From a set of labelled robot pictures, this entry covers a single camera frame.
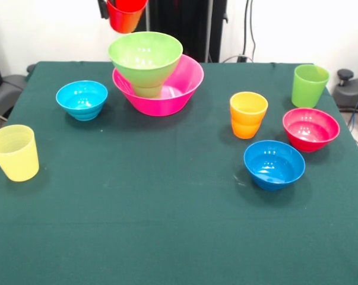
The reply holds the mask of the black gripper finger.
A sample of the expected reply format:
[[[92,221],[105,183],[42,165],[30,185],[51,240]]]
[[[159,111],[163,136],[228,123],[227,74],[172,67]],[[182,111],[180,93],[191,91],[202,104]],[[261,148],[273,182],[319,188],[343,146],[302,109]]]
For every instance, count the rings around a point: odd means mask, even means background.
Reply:
[[[107,1],[105,0],[98,0],[99,10],[101,18],[108,19],[109,18],[109,12],[107,8]]]

